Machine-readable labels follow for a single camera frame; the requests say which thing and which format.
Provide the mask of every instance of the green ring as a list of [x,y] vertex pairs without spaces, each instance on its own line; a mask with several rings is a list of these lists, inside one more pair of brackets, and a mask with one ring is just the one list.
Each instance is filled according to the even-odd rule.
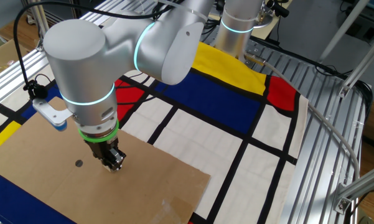
[[116,133],[118,132],[118,129],[119,129],[119,120],[116,121],[115,130],[113,130],[111,134],[109,134],[105,137],[102,137],[102,138],[91,138],[91,137],[85,136],[80,129],[78,129],[78,131],[79,131],[80,136],[84,140],[92,142],[92,143],[99,143],[99,142],[105,142],[105,141],[113,138],[116,135]]

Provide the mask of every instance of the yellow patch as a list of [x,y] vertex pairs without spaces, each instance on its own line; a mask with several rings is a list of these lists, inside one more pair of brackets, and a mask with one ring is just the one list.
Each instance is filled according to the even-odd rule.
[[238,59],[202,42],[192,68],[219,80],[263,96],[266,75],[253,71]]
[[0,146],[3,144],[21,125],[13,121],[0,133]]

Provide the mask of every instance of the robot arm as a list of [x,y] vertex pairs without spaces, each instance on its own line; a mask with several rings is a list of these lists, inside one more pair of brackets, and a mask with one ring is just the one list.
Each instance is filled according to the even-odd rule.
[[194,61],[212,0],[185,0],[158,20],[117,19],[104,29],[84,20],[54,25],[44,49],[66,111],[53,115],[41,99],[34,108],[57,129],[72,116],[93,155],[109,170],[121,168],[125,154],[118,149],[117,102],[114,81],[139,70],[169,85],[181,82]]

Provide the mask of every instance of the cardboard box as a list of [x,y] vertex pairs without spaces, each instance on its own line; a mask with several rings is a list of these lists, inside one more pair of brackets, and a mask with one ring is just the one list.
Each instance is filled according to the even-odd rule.
[[123,131],[118,137],[127,157],[110,173],[71,119],[58,132],[35,114],[0,147],[0,175],[76,223],[187,223],[210,176]]
[[[27,51],[23,46],[19,46],[21,49],[22,56],[27,54]],[[0,46],[0,72],[9,66],[10,61],[18,61],[17,50],[15,49],[14,40]]]

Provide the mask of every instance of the blue part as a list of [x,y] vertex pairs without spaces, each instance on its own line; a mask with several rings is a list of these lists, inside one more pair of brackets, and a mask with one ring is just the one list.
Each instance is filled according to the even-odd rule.
[[[48,95],[48,97],[45,99],[45,100],[47,100],[47,102],[48,101],[50,101],[50,100],[52,100],[52,98],[54,98],[54,97],[59,97],[59,98],[61,98],[62,99],[62,96],[61,96],[61,94],[60,94],[60,91],[58,90],[58,86],[57,86],[57,84],[55,84],[53,87],[51,87],[50,89],[49,89],[49,95]],[[23,116],[24,118],[26,118],[26,119],[29,119],[29,118],[31,118],[33,115],[35,115],[35,113],[36,113],[36,110],[33,108],[33,106],[32,105],[30,105],[22,114],[21,114],[21,116]]]
[[[165,86],[158,84],[156,91]],[[192,72],[178,85],[168,86],[163,94],[241,133],[248,132],[260,106],[257,101]]]
[[55,127],[58,131],[64,131],[67,128],[67,126],[68,126],[67,121],[65,121],[64,124],[61,125],[61,126],[54,126],[53,125],[53,127]]
[[0,176],[0,222],[74,224],[69,218]]

